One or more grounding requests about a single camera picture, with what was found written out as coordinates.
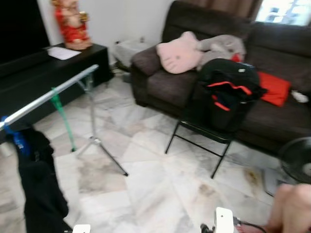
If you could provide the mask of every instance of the hello kitty plush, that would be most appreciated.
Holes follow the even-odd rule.
[[[194,33],[185,32],[180,38],[157,45],[157,54],[164,69],[172,74],[180,74],[196,68],[203,52],[197,49],[199,41]]]

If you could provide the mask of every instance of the black backpack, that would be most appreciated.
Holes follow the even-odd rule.
[[[214,59],[199,72],[200,98],[209,125],[235,132],[256,101],[266,93],[254,67],[226,59]]]

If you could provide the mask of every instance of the white wall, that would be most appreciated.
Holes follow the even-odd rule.
[[[173,0],[126,0],[126,35],[160,42],[167,11]]]
[[[51,45],[56,45],[63,42],[56,19],[54,17],[54,8],[50,0],[37,0],[44,22],[45,30],[47,31]]]
[[[50,0],[37,0],[51,45],[63,42]],[[160,41],[168,8],[173,0],[79,0],[89,13],[89,35],[96,44],[113,50],[114,42],[142,36],[151,44]]]

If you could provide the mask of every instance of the blue clip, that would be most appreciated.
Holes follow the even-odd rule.
[[[25,155],[26,157],[30,156],[30,146],[27,143],[27,141],[25,140],[23,134],[21,134],[20,132],[14,132],[13,130],[11,130],[11,128],[5,124],[5,119],[7,118],[7,116],[3,116],[1,118],[1,121],[4,123],[4,130],[7,134],[11,134],[13,136],[13,141],[14,144],[18,147],[18,149],[20,150],[20,152]]]

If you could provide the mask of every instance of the sofa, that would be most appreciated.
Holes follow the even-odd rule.
[[[221,34],[241,38],[247,50],[246,63],[291,83],[291,89],[311,93],[311,29],[293,25],[251,22],[224,12],[188,3],[172,3],[162,42],[192,31],[199,40]],[[179,116],[198,75],[166,72],[151,47],[136,54],[131,66],[136,103]],[[311,135],[311,108],[289,95],[283,107],[259,100],[237,132],[237,139],[272,155],[287,142]]]

